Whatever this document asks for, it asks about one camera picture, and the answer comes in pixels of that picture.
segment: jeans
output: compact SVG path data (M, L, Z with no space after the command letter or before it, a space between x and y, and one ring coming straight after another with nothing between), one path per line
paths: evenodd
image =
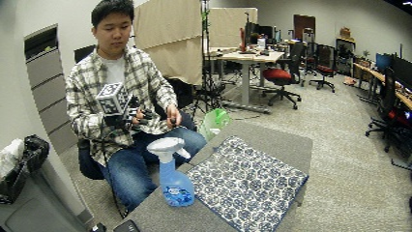
M112 155L105 167L98 165L104 179L112 186L114 194L129 212L157 187L152 182L146 164L158 163L158 158L145 148L150 142L164 137L182 138L184 149L192 157L206 145L202 135L185 128L174 128L164 134L149 134L141 131L133 135L133 145ZM173 154L173 156L176 165L188 161L177 154Z

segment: cell phone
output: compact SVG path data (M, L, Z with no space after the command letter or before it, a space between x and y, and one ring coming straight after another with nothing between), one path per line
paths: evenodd
M113 232L138 232L138 228L133 221L129 219L121 225L118 225Z

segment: gray floor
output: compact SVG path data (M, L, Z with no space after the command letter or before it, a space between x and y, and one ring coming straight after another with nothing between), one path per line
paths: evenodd
M269 115L226 108L233 120L313 139L310 178L305 200L296 210L293 231L412 231L410 173L392 166L390 158L398 158L398 154L394 149L384 152L381 135L364 136L369 117L377 116L376 107L358 100L356 94L364 91L344 85L342 75L328 78L336 85L336 93L328 87L317 90L314 85L308 85L314 78L318 77L306 75L304 87L286 86L288 91L301 95L297 110L288 100L274 101ZM240 83L226 85L224 99L240 100L240 86ZM270 95L262 98L256 90L250 95L253 104L266 105ZM197 122L202 116L197 110ZM110 231L121 217L109 187L104 181L81 176L74 148L60 157L94 222L101 222Z

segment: green plastic bag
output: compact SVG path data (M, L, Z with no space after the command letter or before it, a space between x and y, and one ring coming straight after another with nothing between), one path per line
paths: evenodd
M204 117L204 121L198 128L198 133L209 141L232 122L228 112L221 108L210 110Z

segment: white cube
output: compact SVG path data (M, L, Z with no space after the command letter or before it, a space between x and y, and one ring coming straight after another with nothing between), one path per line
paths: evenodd
M129 104L129 99L121 82L105 84L96 96L104 116L122 115Z

